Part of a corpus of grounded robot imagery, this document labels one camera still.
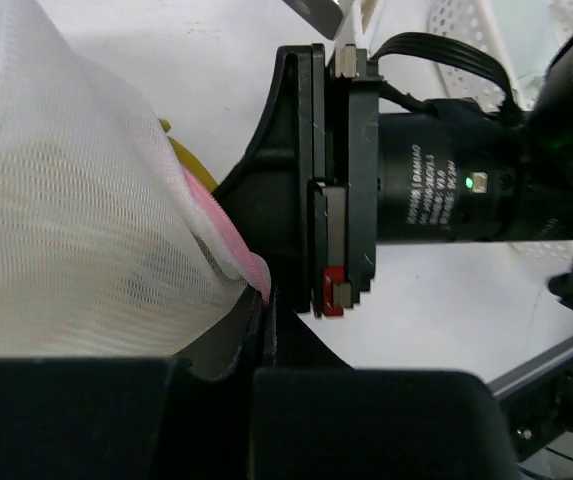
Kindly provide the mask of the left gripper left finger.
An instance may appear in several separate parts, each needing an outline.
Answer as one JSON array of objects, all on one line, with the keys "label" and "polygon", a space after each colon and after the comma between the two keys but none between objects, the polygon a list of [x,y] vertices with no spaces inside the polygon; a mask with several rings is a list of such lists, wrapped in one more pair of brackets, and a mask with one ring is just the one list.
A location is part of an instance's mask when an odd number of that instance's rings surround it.
[{"label": "left gripper left finger", "polygon": [[174,357],[173,383],[251,383],[263,339],[261,295],[246,288],[232,309]]}]

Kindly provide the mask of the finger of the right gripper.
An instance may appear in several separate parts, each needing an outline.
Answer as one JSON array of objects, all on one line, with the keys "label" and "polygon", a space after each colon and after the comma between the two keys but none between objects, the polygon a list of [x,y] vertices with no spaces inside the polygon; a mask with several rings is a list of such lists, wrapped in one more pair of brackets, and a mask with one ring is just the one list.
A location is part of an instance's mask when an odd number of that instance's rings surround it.
[{"label": "finger of the right gripper", "polygon": [[321,44],[281,46],[266,103],[241,160],[215,197],[293,310],[339,317],[350,304],[341,229],[345,190],[327,159],[325,101],[351,76],[351,49],[325,56]]}]

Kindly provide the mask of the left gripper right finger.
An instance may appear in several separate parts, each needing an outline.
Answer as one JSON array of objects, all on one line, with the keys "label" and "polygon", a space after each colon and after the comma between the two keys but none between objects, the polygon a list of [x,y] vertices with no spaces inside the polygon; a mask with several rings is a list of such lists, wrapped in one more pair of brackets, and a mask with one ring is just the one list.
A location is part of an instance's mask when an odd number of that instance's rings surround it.
[{"label": "left gripper right finger", "polygon": [[277,285],[264,316],[261,365],[267,368],[350,370],[282,299]]}]

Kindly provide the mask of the yellow bra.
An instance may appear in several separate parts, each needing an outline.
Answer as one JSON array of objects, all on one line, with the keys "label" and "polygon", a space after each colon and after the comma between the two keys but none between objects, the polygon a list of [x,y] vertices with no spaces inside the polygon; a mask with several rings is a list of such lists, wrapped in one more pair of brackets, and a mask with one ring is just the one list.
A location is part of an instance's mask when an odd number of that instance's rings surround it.
[{"label": "yellow bra", "polygon": [[214,192],[218,184],[201,161],[184,145],[170,135],[171,124],[163,118],[159,118],[160,125],[174,150],[178,161],[198,180],[209,192]]}]

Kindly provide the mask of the white mesh laundry bag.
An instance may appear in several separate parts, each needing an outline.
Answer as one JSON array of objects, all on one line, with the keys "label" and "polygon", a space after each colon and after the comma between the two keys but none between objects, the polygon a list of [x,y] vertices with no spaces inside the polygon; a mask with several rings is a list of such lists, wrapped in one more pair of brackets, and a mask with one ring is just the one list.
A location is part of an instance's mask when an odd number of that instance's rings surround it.
[{"label": "white mesh laundry bag", "polygon": [[166,355],[270,296],[149,102],[0,1],[0,357]]}]

